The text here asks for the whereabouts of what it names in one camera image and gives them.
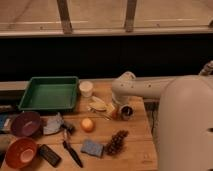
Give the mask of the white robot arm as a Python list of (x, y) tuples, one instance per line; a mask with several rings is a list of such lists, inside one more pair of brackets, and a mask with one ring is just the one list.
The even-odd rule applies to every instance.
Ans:
[(126, 72), (112, 82), (112, 99), (157, 99), (158, 171), (213, 171), (213, 76), (138, 80)]

